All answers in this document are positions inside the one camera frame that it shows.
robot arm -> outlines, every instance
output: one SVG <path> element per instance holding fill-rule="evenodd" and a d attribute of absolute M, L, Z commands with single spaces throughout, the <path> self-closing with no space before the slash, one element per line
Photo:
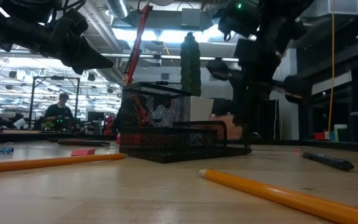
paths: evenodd
<path fill-rule="evenodd" d="M 0 0 L 0 9 L 7 13 L 0 10 L 0 48 L 9 52 L 13 44 L 23 46 L 61 60 L 77 74 L 92 68 L 111 68 L 112 61 L 93 50 L 81 36 L 88 23 L 78 9 L 86 0 L 69 6 L 67 2 L 62 7 L 61 0 Z M 57 11 L 63 11 L 63 16 L 55 20 Z"/>
<path fill-rule="evenodd" d="M 296 19 L 314 0 L 232 0 L 220 15 L 218 29 L 230 39 L 231 31 L 243 37 L 253 35 L 256 40 L 239 39 L 234 56 L 241 71 L 231 70 L 224 62 L 212 61 L 207 69 L 220 80 L 233 86 L 234 123 L 243 126 L 247 141 L 250 107 L 260 100 L 268 100 L 270 92 L 286 94 L 288 101 L 305 103 L 311 94 L 308 82 L 288 77 L 284 82 L 273 80 L 291 39 L 306 33 Z"/>

pink eraser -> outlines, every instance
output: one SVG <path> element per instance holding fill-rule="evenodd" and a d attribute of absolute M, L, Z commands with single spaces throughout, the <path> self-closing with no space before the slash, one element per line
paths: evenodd
<path fill-rule="evenodd" d="M 74 149 L 71 153 L 71 156 L 89 156 L 94 155 L 96 148 L 89 148 L 89 149 Z"/>

black mesh pencil holder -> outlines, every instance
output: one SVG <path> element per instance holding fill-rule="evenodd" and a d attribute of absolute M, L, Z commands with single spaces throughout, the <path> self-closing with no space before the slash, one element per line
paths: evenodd
<path fill-rule="evenodd" d="M 216 130 L 214 147 L 224 149 L 227 146 L 227 128 L 223 121 L 185 121 L 174 122 L 176 128 Z"/>
<path fill-rule="evenodd" d="M 125 86 L 121 105 L 122 133 L 140 127 L 172 127 L 190 120 L 190 93 L 150 83 Z"/>
<path fill-rule="evenodd" d="M 162 163 L 246 154 L 227 150 L 224 122 L 189 121 L 186 91 L 136 83 L 122 97 L 122 153 Z"/>

wooden table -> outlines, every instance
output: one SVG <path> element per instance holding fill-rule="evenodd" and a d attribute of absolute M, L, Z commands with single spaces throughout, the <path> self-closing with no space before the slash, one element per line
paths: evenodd
<path fill-rule="evenodd" d="M 0 134 L 39 134 L 40 131 L 33 130 L 16 130 L 16 129 L 3 129 Z"/>
<path fill-rule="evenodd" d="M 17 156 L 7 159 L 62 157 L 73 148 L 15 144 Z M 301 158 L 294 147 L 252 148 L 247 156 L 172 164 L 128 157 L 3 172 L 0 223 L 328 223 L 208 181 L 198 176 L 198 169 L 216 169 L 358 207 L 358 152 L 298 147 L 350 160 L 356 167 L 343 172 Z M 116 150 L 101 147 L 96 152 Z"/>

computer screen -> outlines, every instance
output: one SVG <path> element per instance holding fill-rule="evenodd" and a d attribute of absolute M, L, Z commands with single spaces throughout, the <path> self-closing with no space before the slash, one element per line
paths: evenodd
<path fill-rule="evenodd" d="M 104 121 L 104 112 L 88 112 L 88 121 Z"/>

